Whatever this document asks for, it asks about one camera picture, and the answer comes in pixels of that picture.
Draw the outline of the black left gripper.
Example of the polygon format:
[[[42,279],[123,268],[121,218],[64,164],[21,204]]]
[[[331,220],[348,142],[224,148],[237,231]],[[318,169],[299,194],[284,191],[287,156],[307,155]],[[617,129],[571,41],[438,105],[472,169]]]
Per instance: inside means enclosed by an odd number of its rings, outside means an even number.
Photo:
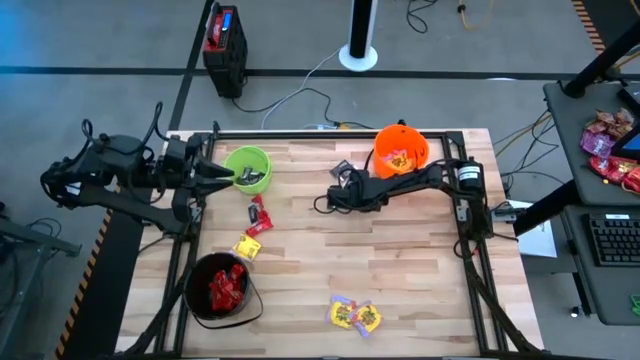
[[[200,157],[203,143],[201,135],[191,135],[186,141],[171,135],[167,140],[162,172],[167,176],[166,187],[174,191],[171,208],[180,222],[191,221],[191,199],[207,197],[234,184],[226,179],[235,175],[233,170]],[[196,164],[197,173],[203,177],[197,178]]]

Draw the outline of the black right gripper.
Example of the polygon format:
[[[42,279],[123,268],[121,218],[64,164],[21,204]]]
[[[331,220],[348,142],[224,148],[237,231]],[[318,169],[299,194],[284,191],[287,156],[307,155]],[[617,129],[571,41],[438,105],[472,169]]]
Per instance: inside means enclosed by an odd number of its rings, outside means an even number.
[[[391,182],[371,177],[365,170],[352,170],[347,188],[331,185],[327,189],[327,206],[340,210],[380,211],[388,203]],[[347,203],[338,198],[348,198]]]

